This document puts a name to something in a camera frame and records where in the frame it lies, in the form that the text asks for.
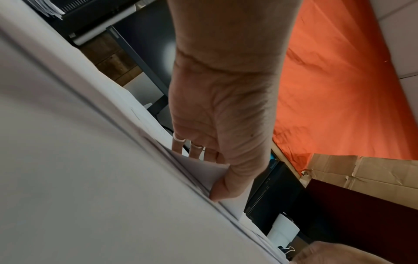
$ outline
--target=orange cloth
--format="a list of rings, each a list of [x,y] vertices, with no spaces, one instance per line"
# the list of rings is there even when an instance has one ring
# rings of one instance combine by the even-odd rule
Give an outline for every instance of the orange cloth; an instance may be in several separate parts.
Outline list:
[[[368,1],[304,1],[273,140],[298,172],[313,153],[418,160],[418,127]]]

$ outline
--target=wooden floor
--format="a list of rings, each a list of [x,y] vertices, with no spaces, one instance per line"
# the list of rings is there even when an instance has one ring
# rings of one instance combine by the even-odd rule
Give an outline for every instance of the wooden floor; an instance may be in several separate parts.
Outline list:
[[[86,42],[79,49],[99,71],[120,86],[124,86],[142,72],[107,32]]]

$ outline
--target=cardboard box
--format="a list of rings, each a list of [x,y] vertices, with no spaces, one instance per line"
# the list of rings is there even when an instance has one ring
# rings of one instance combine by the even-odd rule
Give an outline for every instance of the cardboard box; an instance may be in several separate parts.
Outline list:
[[[418,161],[314,154],[300,181],[321,180],[418,209]]]

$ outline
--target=white container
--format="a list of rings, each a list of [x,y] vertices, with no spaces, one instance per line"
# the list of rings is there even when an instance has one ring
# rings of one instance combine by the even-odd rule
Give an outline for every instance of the white container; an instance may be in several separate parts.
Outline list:
[[[279,214],[267,237],[276,247],[282,246],[283,248],[286,248],[296,237],[298,232],[299,228],[294,224],[294,222],[289,220],[284,215]]]

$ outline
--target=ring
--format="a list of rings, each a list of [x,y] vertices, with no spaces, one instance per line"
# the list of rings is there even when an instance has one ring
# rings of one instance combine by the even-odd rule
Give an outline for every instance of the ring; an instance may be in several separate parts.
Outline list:
[[[193,144],[193,142],[190,142],[190,144],[191,144],[192,146],[194,146],[195,148],[198,148],[198,149],[203,148],[203,146],[198,146],[198,145],[195,145],[195,144]]]
[[[180,143],[184,143],[184,142],[186,142],[186,139],[178,139],[178,138],[176,138],[175,133],[173,133],[173,139],[174,139],[175,141],[177,141],[177,142],[180,142]]]

